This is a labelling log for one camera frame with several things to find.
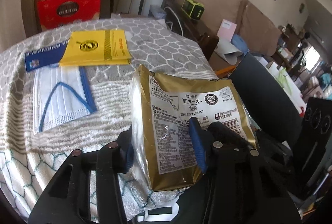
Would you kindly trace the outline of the gold tissue pack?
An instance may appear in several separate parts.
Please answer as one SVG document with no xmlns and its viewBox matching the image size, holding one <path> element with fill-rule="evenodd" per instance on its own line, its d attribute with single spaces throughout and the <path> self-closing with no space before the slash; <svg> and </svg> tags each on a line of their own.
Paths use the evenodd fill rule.
<svg viewBox="0 0 332 224">
<path fill-rule="evenodd" d="M 202 172 L 188 130 L 191 117 L 202 129 L 221 122 L 257 144 L 249 114 L 231 80 L 191 80 L 140 65 L 129 86 L 134 177 L 153 191 L 195 184 Z"/>
</svg>

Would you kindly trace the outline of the yellow booklet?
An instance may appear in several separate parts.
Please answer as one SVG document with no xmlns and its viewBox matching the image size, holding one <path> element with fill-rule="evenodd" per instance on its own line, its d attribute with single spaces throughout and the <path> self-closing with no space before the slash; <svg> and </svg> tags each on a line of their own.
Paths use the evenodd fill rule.
<svg viewBox="0 0 332 224">
<path fill-rule="evenodd" d="M 128 65 L 131 59 L 124 30 L 75 31 L 69 38 L 59 65 Z"/>
</svg>

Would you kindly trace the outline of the grey white patterned towel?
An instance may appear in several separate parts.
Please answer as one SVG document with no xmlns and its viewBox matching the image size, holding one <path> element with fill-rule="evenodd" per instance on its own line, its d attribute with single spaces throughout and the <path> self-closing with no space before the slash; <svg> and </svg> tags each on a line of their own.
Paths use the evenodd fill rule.
<svg viewBox="0 0 332 224">
<path fill-rule="evenodd" d="M 131 33 L 129 65 L 86 68 L 97 112 L 36 134 L 33 129 L 34 73 L 26 72 L 26 52 L 67 40 L 85 30 Z M 101 19 L 34 35 L 1 53 L 1 190 L 27 219 L 43 189 L 74 149 L 94 151 L 115 140 L 131 124 L 128 87 L 135 69 L 146 66 L 185 79 L 215 79 L 199 45 L 151 18 Z"/>
</svg>

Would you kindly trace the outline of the blue white face mask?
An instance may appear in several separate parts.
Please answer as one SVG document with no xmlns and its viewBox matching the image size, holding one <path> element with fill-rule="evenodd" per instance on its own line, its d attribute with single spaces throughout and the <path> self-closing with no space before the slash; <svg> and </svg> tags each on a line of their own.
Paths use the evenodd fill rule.
<svg viewBox="0 0 332 224">
<path fill-rule="evenodd" d="M 84 67 L 42 67 L 33 84 L 33 130 L 41 133 L 97 111 Z"/>
</svg>

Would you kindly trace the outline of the middle brown sofa cushion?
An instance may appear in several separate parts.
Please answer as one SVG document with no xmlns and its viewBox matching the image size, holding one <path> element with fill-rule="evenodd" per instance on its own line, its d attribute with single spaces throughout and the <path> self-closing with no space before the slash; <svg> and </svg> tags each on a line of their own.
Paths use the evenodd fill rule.
<svg viewBox="0 0 332 224">
<path fill-rule="evenodd" d="M 281 31 L 256 6 L 248 3 L 241 17 L 239 35 L 251 52 L 272 56 Z"/>
</svg>

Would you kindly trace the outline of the white dome nail lamp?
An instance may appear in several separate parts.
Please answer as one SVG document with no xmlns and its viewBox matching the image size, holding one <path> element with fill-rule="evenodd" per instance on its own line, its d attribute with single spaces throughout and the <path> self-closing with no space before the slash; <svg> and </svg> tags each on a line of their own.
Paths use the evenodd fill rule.
<svg viewBox="0 0 332 224">
<path fill-rule="evenodd" d="M 241 50 L 223 38 L 219 40 L 214 52 L 230 65 L 236 65 L 237 59 L 243 55 Z"/>
</svg>

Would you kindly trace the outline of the blue mask package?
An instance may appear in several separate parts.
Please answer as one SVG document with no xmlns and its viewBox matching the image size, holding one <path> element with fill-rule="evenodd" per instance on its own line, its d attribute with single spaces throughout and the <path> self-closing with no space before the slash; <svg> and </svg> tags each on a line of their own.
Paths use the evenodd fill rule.
<svg viewBox="0 0 332 224">
<path fill-rule="evenodd" d="M 62 59 L 69 40 L 25 52 L 25 70 L 27 73 L 49 65 L 57 65 Z"/>
</svg>

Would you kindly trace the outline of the brown fabric sofa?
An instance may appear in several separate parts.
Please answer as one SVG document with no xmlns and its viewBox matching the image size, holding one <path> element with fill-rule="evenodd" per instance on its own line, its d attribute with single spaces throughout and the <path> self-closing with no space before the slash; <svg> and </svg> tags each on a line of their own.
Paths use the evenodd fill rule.
<svg viewBox="0 0 332 224">
<path fill-rule="evenodd" d="M 223 20 L 236 24 L 235 34 L 252 52 L 268 56 L 276 52 L 281 31 L 249 0 L 196 0 L 204 5 L 198 21 L 182 10 L 184 1 L 163 0 L 162 6 L 174 10 L 183 27 L 178 33 L 197 42 L 207 57 L 212 55 L 212 45 L 217 42 L 217 32 Z"/>
</svg>

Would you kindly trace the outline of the green yellow power station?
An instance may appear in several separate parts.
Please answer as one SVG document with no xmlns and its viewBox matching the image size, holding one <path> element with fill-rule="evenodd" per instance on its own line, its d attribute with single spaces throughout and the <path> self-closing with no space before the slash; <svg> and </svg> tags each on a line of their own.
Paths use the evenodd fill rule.
<svg viewBox="0 0 332 224">
<path fill-rule="evenodd" d="M 190 19 L 196 21 L 201 19 L 205 11 L 204 5 L 196 0 L 184 0 L 181 9 Z"/>
</svg>

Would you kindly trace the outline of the red collection chocolate box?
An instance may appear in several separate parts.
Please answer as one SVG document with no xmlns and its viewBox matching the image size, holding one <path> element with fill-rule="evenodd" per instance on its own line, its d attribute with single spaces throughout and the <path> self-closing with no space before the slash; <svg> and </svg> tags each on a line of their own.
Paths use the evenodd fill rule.
<svg viewBox="0 0 332 224">
<path fill-rule="evenodd" d="M 100 18 L 101 0 L 37 0 L 42 31 Z"/>
</svg>

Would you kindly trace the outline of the round wall clock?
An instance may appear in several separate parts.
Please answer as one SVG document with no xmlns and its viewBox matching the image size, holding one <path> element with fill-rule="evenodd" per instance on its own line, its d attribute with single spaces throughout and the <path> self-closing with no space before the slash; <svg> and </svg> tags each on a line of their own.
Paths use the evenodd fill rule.
<svg viewBox="0 0 332 224">
<path fill-rule="evenodd" d="M 303 13 L 304 8 L 305 8 L 305 4 L 304 4 L 304 3 L 301 3 L 301 4 L 300 4 L 300 7 L 299 7 L 299 13 Z"/>
</svg>

